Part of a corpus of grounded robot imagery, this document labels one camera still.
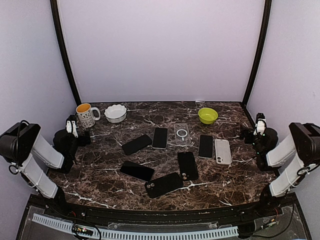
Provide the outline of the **black frame post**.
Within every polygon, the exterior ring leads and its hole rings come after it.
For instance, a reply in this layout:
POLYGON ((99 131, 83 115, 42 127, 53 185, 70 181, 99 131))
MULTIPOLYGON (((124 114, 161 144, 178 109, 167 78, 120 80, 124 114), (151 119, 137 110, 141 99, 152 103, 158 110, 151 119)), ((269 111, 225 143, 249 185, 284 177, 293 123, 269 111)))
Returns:
POLYGON ((271 15, 271 8, 272 8, 272 0, 265 0, 257 47, 256 47, 248 83, 247 83, 245 93, 241 102, 244 108, 246 108, 249 103, 250 96, 255 84, 257 73, 258 73, 258 69, 260 66, 260 62, 261 62, 261 58, 262 58, 262 54, 265 46, 265 41, 267 37, 267 31, 268 31, 270 15, 271 15))
POLYGON ((58 42, 58 47, 62 59, 62 63, 64 66, 64 70, 67 76, 68 84, 70 87, 70 90, 73 95, 73 99, 75 101, 75 104, 78 106, 82 103, 77 86, 76 86, 76 81, 72 72, 69 56, 67 53, 67 48, 64 40, 64 35, 63 35, 63 28, 61 24, 61 19, 60 19, 60 13, 59 13, 59 8, 58 8, 58 1, 57 0, 50 0, 50 8, 51 8, 51 14, 52 14, 52 19, 53 19, 53 24, 54 24, 54 29, 55 29, 55 34, 58 42))

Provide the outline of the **small circuit board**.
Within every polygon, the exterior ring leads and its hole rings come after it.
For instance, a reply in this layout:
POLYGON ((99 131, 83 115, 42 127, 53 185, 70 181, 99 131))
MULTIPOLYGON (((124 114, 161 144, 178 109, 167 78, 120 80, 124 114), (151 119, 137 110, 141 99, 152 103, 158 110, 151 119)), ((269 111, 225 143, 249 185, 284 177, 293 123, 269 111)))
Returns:
POLYGON ((72 225, 71 232, 76 236, 87 236, 87 237, 91 237, 94 234, 94 232, 91 229, 86 228, 84 226, 76 225, 76 224, 72 225))

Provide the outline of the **left black frame post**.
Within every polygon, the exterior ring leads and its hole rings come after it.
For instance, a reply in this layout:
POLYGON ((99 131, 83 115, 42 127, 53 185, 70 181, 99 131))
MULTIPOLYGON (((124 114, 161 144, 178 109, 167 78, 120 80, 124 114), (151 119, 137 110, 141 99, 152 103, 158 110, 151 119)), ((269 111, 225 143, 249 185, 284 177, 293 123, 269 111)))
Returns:
POLYGON ((59 8, 58 8, 58 1, 57 0, 50 0, 50 8, 51 8, 51 14, 52 14, 52 19, 53 19, 53 24, 54 24, 54 29, 55 29, 55 34, 58 42, 58 47, 62 59, 62 63, 64 66, 64 70, 67 76, 68 84, 70 87, 70 90, 73 95, 73 99, 75 101, 75 104, 78 106, 82 103, 77 86, 76 86, 76 81, 72 72, 69 56, 67 53, 67 48, 64 40, 64 35, 63 35, 63 28, 61 24, 61 19, 60 19, 60 13, 59 13, 59 8))

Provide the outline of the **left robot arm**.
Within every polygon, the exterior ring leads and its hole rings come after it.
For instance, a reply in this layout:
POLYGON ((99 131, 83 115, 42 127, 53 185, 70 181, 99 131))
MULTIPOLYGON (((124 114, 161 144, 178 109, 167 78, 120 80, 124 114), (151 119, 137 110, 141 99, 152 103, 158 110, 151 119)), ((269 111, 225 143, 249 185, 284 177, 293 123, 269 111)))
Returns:
POLYGON ((55 133, 50 144, 41 133, 41 126, 22 120, 0 136, 0 155, 9 163, 13 175, 20 174, 27 184, 38 190, 45 198, 52 199, 51 210, 60 218, 67 218, 70 206, 64 202, 65 193, 40 167, 42 161, 47 168, 68 174, 76 164, 78 147, 91 143, 90 134, 77 133, 74 121, 55 133))

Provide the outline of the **black silicone phone case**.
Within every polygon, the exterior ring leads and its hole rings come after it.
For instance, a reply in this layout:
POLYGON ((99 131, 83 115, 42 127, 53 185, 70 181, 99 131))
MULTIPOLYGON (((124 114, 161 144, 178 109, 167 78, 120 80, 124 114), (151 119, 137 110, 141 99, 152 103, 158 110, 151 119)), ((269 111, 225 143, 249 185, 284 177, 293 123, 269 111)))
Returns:
POLYGON ((183 181, 199 179, 198 168, 194 154, 190 151, 177 154, 180 177, 183 181))

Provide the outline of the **black phone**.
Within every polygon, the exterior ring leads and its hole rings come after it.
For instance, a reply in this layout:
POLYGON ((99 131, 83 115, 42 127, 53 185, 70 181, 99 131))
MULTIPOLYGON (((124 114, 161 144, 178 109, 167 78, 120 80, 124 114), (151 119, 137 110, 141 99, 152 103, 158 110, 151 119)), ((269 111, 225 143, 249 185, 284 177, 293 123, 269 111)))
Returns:
POLYGON ((126 160, 122 164, 120 172, 135 179, 149 182, 152 179, 155 170, 153 168, 126 160))
POLYGON ((125 155, 129 156, 151 144, 152 144, 152 139, 148 135, 143 134, 122 145, 122 149, 125 155))

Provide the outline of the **clear magsafe phone case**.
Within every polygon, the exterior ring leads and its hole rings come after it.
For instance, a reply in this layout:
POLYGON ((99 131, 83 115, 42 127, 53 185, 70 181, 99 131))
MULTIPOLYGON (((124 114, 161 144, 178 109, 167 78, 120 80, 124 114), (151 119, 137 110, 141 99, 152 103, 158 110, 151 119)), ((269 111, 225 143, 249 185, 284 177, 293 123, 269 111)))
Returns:
POLYGON ((187 123, 174 124, 175 143, 180 146, 190 145, 191 137, 187 123))

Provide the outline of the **green bowl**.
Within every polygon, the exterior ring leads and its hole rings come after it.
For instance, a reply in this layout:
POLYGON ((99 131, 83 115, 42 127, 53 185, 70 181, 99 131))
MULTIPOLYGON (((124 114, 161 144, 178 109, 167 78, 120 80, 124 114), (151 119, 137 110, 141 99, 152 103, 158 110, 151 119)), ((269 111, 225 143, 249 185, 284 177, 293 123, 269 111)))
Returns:
POLYGON ((201 123, 211 125, 218 119, 219 115, 214 109, 204 107, 198 111, 198 117, 201 123))

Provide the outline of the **white silicone phone case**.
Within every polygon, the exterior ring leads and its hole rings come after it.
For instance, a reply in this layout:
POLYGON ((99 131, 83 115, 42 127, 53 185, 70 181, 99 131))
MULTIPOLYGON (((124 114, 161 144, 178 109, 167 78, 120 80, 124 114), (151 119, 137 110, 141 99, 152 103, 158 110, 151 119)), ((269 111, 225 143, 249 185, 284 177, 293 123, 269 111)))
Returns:
POLYGON ((230 150, 230 143, 226 139, 215 139, 214 140, 215 148, 215 158, 216 163, 219 165, 231 165, 232 156, 230 150))

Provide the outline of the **patterned mug yellow inside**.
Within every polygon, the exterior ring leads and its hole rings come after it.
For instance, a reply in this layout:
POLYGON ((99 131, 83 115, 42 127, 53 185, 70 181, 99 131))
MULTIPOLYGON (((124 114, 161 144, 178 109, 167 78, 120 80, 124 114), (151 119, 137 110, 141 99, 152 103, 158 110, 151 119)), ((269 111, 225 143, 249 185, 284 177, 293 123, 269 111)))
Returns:
POLYGON ((101 119, 101 112, 97 107, 92 107, 89 103, 82 103, 77 106, 76 114, 84 128, 91 128, 96 121, 101 119))

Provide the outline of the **right black frame post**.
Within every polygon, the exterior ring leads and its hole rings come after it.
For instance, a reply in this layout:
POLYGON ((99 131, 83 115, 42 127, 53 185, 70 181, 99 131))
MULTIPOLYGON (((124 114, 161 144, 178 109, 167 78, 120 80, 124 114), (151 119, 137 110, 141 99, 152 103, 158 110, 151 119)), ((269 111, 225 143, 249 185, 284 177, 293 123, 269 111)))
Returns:
POLYGON ((246 108, 249 103, 250 96, 255 84, 257 73, 258 73, 258 69, 260 66, 260 62, 261 62, 261 58, 262 58, 262 54, 265 46, 265 41, 267 37, 267 31, 268 31, 270 15, 271 15, 271 8, 272 8, 272 0, 265 0, 257 47, 256 47, 248 83, 247 83, 245 93, 241 102, 244 108, 246 108))

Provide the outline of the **black front table rail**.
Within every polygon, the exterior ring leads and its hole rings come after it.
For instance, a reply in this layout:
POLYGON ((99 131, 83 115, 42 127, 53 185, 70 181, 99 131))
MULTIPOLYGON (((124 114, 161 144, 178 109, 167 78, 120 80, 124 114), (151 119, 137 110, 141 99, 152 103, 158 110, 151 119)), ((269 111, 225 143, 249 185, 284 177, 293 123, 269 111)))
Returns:
POLYGON ((255 209, 255 203, 209 208, 202 210, 182 210, 182 211, 138 211, 108 209, 102 207, 85 206, 81 204, 69 203, 71 217, 77 218, 77 222, 89 222, 99 226, 107 226, 111 223, 120 224, 204 224, 218 223, 225 224, 245 224, 264 217, 274 217, 280 219, 284 213, 281 208, 272 207, 268 209, 255 209))

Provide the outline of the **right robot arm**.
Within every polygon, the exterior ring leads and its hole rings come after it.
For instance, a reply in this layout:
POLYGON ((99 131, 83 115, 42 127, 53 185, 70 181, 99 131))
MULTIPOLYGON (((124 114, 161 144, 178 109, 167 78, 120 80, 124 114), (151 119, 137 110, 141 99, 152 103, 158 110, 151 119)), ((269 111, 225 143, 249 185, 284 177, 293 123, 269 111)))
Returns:
POLYGON ((277 198, 285 197, 310 172, 320 166, 320 127, 314 123, 292 122, 290 133, 278 143, 278 133, 259 119, 254 128, 240 127, 241 140, 252 145, 256 165, 262 172, 283 172, 262 190, 255 213, 266 217, 275 208, 277 198))

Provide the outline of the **white scalloped bowl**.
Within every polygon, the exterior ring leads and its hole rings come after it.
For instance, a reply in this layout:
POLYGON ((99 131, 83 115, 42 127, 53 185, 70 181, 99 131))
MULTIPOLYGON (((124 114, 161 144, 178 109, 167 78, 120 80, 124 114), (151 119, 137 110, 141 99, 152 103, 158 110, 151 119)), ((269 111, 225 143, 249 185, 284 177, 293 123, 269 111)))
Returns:
POLYGON ((104 115, 108 122, 116 124, 124 121, 127 117, 128 109, 122 104, 113 104, 105 109, 104 115))

